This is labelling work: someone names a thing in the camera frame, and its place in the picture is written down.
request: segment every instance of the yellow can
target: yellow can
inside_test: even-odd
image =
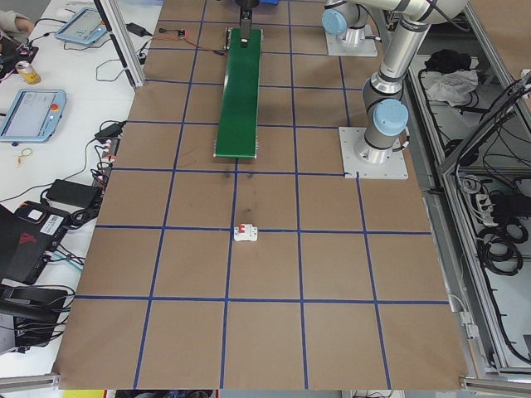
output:
[[[15,68],[29,85],[36,85],[41,81],[41,77],[28,61],[17,62]]]

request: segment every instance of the conveyor belt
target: conveyor belt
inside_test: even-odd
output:
[[[249,46],[240,46],[240,29],[231,30],[217,158],[255,158],[260,79],[261,30],[253,29]]]

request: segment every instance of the power adapter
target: power adapter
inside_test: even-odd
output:
[[[101,188],[66,180],[55,180],[46,192],[46,198],[50,201],[86,209],[94,207],[100,201]]]
[[[136,36],[140,36],[140,37],[152,36],[151,33],[146,31],[145,27],[141,27],[140,25],[137,25],[134,22],[130,22],[130,23],[126,24],[125,27],[127,28],[127,30],[129,32],[133,33]]]
[[[100,130],[98,133],[94,134],[94,137],[99,141],[105,141],[106,138],[115,138],[122,134],[122,128],[127,123],[127,120],[123,122],[112,123],[111,125],[105,127],[103,130]]]

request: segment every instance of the metal mounting plate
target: metal mounting plate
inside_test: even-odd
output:
[[[354,144],[365,134],[366,128],[340,127],[339,139],[341,140],[341,155],[343,158],[343,171],[345,178],[389,179],[407,180],[407,169],[402,152],[393,152],[384,164],[369,164],[361,161],[354,153]]]
[[[367,39],[362,46],[356,48],[348,48],[338,43],[336,36],[325,32],[326,46],[329,49],[329,56],[366,56],[376,57],[378,51],[376,50],[376,44],[374,40]],[[370,25],[365,26],[365,36],[372,36],[373,30]]]

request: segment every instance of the screen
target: screen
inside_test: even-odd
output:
[[[21,95],[13,110],[4,137],[37,137],[50,111],[56,93],[29,91]]]
[[[62,36],[87,40],[100,25],[100,14],[96,11],[86,10],[74,21],[69,22],[66,29],[61,31],[61,34]]]

